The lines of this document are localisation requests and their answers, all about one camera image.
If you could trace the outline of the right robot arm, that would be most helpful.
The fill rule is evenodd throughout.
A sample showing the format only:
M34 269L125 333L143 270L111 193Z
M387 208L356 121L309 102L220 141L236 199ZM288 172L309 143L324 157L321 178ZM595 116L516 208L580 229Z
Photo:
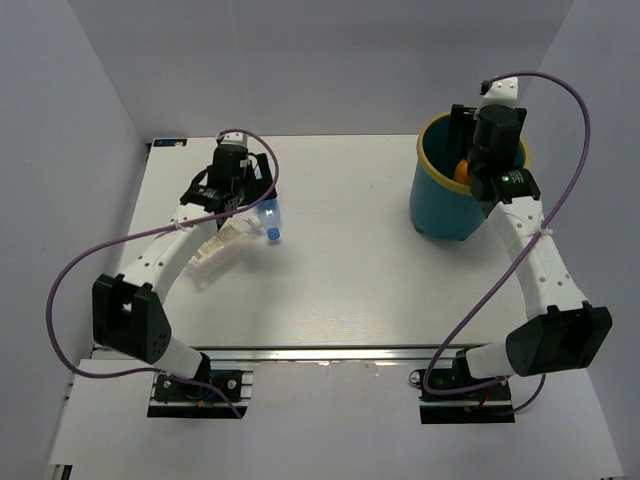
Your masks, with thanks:
M526 321L504 340L457 353L449 387L472 399L495 378L580 370L591 365L612 327L575 284L545 221L541 193L520 165L523 108L453 105L449 148L468 163L470 190L512 262L525 301Z

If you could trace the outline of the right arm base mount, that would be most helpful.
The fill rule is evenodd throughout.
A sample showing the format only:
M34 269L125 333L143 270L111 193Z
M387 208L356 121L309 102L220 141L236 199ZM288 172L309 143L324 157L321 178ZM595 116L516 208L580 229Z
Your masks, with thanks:
M423 425L509 424L515 422L511 391L507 384L470 393L437 396L424 389L425 369L413 370L409 385L419 392L419 413Z

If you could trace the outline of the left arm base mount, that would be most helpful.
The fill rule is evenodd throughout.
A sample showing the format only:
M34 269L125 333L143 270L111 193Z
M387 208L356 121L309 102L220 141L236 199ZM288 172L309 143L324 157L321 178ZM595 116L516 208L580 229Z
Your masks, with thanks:
M156 375L147 408L148 418L241 419L251 399L254 372L214 369L210 383L216 388L186 385L166 374Z

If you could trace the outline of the clear bottle cream label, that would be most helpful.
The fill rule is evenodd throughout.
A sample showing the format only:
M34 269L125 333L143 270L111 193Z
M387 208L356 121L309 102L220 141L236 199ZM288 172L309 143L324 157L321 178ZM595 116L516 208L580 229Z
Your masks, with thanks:
M189 260L185 271L198 289L212 284L253 250L264 229L255 213L228 220Z

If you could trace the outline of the orange juice bottle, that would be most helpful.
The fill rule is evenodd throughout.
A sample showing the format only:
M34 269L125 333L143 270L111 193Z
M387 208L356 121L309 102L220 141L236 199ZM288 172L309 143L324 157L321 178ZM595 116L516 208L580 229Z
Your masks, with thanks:
M471 179L468 173L468 161L461 159L454 170L453 180L462 185L469 185Z

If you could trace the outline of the small blue label water bottle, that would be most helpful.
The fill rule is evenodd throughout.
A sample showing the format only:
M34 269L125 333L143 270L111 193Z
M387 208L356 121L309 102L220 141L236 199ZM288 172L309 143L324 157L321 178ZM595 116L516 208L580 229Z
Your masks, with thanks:
M272 243L279 242L281 215L276 189L273 189L266 199L256 206L256 212L268 240Z

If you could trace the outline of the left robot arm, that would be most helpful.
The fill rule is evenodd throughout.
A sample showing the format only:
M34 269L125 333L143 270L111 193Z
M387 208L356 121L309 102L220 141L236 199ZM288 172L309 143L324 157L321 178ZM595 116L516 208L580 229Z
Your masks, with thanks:
M211 164L180 197L170 230L117 275L103 274L94 282L94 341L176 376L188 398L205 396L211 387L210 360L174 336L164 301L196 251L238 208L271 197L272 182L266 154L234 144L217 146Z

